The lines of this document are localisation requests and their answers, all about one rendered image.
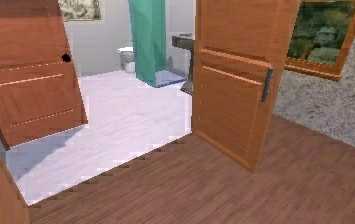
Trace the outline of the blue shower tray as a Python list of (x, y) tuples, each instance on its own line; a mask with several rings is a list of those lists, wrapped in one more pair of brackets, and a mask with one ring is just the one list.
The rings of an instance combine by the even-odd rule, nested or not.
[(168, 85), (173, 85), (176, 83), (184, 82), (185, 78), (170, 71), (163, 70), (155, 73), (155, 84), (154, 88), (161, 88)]

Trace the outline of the brown wooden room door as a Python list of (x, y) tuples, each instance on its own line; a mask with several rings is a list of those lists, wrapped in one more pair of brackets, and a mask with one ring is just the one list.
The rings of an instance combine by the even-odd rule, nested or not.
[[(197, 0), (192, 132), (253, 172), (301, 0)], [(267, 69), (270, 94), (261, 102)]]

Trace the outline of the wood framed green picture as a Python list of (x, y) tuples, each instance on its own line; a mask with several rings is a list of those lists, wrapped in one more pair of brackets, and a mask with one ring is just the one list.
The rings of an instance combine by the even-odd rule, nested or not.
[(355, 0), (301, 0), (285, 69), (339, 81), (355, 38)]

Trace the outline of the white toilet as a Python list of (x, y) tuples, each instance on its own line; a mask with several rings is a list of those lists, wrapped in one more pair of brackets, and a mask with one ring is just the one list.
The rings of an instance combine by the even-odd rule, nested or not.
[(118, 49), (122, 68), (126, 73), (135, 73), (135, 57), (132, 47), (122, 47)]

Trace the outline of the brown panelled wooden door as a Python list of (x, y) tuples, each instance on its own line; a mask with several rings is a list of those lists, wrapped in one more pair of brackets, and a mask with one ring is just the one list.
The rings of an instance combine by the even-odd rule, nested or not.
[[(71, 56), (64, 62), (62, 55)], [(6, 149), (85, 125), (57, 0), (0, 0), (0, 140)]]

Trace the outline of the green shower curtain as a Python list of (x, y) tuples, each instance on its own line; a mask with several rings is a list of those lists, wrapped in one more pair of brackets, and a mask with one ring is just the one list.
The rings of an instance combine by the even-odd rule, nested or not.
[(136, 76), (152, 86), (166, 69), (165, 0), (128, 0)]

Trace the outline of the framed pale landscape picture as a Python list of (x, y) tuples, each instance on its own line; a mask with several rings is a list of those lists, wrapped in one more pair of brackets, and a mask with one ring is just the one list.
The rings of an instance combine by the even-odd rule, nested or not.
[(99, 0), (58, 0), (64, 21), (101, 19)]

